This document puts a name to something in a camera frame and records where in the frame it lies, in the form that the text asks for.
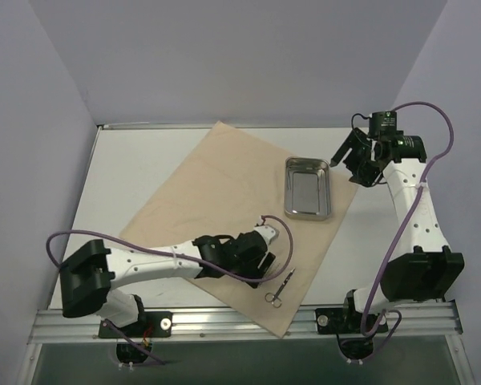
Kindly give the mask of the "steel surgical scissors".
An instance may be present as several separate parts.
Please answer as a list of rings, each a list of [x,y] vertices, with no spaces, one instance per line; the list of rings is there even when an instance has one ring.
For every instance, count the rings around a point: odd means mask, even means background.
[[[285,287],[288,285],[290,279],[295,273],[295,268],[292,268],[290,272],[287,274],[285,277],[284,281],[279,285],[277,290],[274,293],[268,292],[265,294],[265,301],[269,303],[273,308],[279,309],[282,305],[282,300],[281,300],[281,293],[285,289]]]

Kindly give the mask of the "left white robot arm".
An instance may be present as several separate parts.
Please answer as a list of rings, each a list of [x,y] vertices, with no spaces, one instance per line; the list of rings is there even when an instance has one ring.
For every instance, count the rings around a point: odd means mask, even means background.
[[[236,275],[257,287],[275,257],[269,246],[279,233],[258,225],[237,237],[202,236],[179,245],[148,249],[107,248],[101,239],[86,242],[59,269],[63,316],[97,314],[111,320],[127,336],[146,325],[143,302],[121,289],[164,278],[221,278]]]

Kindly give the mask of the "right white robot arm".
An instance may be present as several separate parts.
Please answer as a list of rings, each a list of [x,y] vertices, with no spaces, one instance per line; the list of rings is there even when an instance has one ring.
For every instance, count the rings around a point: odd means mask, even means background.
[[[331,159],[350,171],[350,182],[373,188],[385,182],[399,227],[374,282],[352,293],[353,303],[340,311],[347,330],[360,330],[369,315],[397,304],[437,299],[464,267],[463,255],[451,249],[440,229],[427,183],[432,166],[444,156],[426,155],[418,136],[398,129],[397,112],[377,111],[366,117],[367,132],[353,127]]]

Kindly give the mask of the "steel instrument tray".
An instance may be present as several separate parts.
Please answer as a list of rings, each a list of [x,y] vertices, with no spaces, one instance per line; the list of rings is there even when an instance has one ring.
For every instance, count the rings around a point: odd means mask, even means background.
[[[293,189],[287,190],[286,173],[293,173]],[[315,197],[316,178],[320,178],[321,196]],[[291,156],[285,161],[285,215],[295,220],[325,221],[332,213],[329,164],[322,159]]]

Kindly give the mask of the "beige wrapping cloth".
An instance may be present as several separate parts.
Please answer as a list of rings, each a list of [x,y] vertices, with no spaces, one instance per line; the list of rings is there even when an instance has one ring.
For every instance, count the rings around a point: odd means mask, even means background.
[[[228,276],[195,280],[195,286],[281,338],[289,329],[357,192],[348,177],[331,172],[333,212],[325,221],[285,218],[285,162],[290,152],[218,122],[137,212],[120,236],[147,246],[177,245],[202,235],[247,233],[262,215],[284,218],[293,240],[282,233],[270,249],[294,274],[275,309],[265,301],[275,278],[253,289]]]

